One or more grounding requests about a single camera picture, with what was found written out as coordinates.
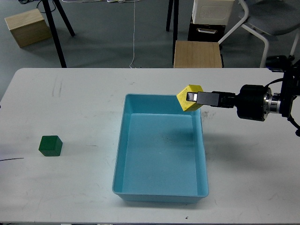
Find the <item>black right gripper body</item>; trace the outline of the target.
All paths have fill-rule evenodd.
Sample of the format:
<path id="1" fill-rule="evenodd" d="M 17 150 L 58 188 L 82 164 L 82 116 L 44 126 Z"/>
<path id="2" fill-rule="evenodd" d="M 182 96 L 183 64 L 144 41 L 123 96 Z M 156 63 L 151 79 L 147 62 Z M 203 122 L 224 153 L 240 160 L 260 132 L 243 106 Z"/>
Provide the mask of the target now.
<path id="1" fill-rule="evenodd" d="M 241 119 L 265 121 L 267 118 L 267 98 L 271 89 L 262 85 L 243 85 L 239 94 L 222 92 L 219 96 L 219 107 L 237 109 Z"/>

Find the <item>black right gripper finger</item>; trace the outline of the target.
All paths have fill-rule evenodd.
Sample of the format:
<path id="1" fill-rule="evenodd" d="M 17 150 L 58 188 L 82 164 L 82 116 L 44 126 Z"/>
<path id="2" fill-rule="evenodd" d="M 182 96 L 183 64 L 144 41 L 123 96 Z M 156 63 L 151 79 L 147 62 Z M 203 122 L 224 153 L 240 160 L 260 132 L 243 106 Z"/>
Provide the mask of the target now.
<path id="1" fill-rule="evenodd" d="M 186 100 L 199 105 L 218 106 L 219 94 L 212 92 L 188 92 Z"/>

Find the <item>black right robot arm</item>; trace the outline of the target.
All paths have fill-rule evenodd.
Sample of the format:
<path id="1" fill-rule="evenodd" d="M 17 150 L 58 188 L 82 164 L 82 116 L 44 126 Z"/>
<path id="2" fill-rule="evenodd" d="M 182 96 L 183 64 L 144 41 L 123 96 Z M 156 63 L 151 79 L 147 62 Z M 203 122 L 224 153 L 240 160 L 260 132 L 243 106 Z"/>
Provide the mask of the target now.
<path id="1" fill-rule="evenodd" d="M 279 93 L 272 93 L 268 84 L 250 85 L 241 87 L 239 94 L 230 92 L 203 92 L 199 90 L 184 90 L 183 103 L 191 103 L 191 106 L 183 106 L 184 111 L 195 111 L 202 105 L 219 108 L 237 109 L 237 115 L 241 119 L 265 121 L 269 113 L 278 113 L 294 125 L 295 134 L 300 135 L 300 126 L 291 115 L 293 101 L 300 95 L 300 63 L 292 63 L 292 57 L 283 55 L 270 56 L 266 59 L 266 67 L 272 72 L 282 72 L 283 77 L 272 83 L 281 82 Z"/>

